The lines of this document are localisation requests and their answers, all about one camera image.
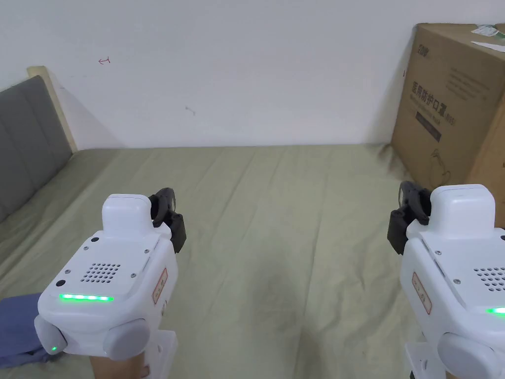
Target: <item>bed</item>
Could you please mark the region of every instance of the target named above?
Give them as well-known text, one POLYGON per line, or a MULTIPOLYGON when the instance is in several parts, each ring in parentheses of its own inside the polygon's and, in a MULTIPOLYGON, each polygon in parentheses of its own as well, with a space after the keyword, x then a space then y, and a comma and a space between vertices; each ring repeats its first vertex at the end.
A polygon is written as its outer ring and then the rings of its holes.
MULTIPOLYGON (((421 332, 386 239, 408 175, 390 146, 67 151, 0 224, 0 299, 43 291, 109 194, 170 186, 188 235, 161 326, 179 339, 171 379, 408 377, 421 332)), ((92 377, 86 357, 0 370, 70 376, 92 377)))

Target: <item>blue cloth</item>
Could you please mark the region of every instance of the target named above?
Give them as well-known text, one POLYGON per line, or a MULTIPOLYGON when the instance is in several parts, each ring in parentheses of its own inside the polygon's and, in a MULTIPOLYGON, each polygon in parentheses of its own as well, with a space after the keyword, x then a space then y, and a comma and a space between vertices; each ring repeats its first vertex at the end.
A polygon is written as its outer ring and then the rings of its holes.
POLYGON ((47 362, 33 321, 40 294, 15 296, 0 301, 0 368, 31 362, 47 362))

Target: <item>white plastic housing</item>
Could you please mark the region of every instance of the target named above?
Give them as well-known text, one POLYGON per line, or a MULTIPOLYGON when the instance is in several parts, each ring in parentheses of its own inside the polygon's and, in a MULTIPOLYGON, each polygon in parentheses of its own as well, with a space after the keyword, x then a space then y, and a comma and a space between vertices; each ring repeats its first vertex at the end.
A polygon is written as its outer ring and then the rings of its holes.
POLYGON ((401 286, 449 371, 448 362, 452 371, 455 364, 480 365, 486 377, 498 377, 505 367, 505 315, 487 310, 505 307, 505 231, 494 228, 494 198, 481 185, 445 186, 433 191, 431 204, 429 224, 414 221, 407 229, 401 286), (447 333, 463 338, 443 339, 447 333), (448 341, 459 346, 448 349, 448 341))
POLYGON ((82 244, 38 301, 40 316, 61 331, 70 354, 107 356, 109 330, 137 319, 144 319, 153 335, 177 281, 171 231, 165 224, 153 227, 147 197, 111 195, 102 216, 104 229, 82 244))

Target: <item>upholstered headboard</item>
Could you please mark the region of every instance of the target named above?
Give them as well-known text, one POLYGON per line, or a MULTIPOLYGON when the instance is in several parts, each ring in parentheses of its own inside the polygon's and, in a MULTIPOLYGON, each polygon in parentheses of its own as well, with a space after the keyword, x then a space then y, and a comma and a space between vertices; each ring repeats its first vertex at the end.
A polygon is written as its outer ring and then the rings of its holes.
POLYGON ((25 204, 71 156, 41 76, 0 92, 0 221, 25 204))

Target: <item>warning label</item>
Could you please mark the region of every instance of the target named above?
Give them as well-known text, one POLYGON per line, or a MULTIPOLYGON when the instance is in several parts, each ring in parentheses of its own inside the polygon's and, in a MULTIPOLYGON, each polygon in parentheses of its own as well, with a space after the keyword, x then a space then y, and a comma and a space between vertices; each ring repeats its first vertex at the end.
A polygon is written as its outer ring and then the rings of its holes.
POLYGON ((426 309, 426 313, 430 314, 432 307, 431 300, 428 297, 428 294, 424 290, 423 284, 421 283, 415 272, 414 275, 412 275, 412 284, 414 285, 414 288, 416 289, 416 292, 419 295, 419 299, 421 299, 421 302, 424 305, 424 309, 426 309))
POLYGON ((167 268, 165 267, 165 269, 161 273, 160 280, 158 280, 158 284, 156 285, 156 288, 153 291, 153 301, 155 304, 158 302, 158 299, 160 298, 161 291, 163 291, 163 287, 165 286, 167 279, 168 279, 168 272, 167 268))

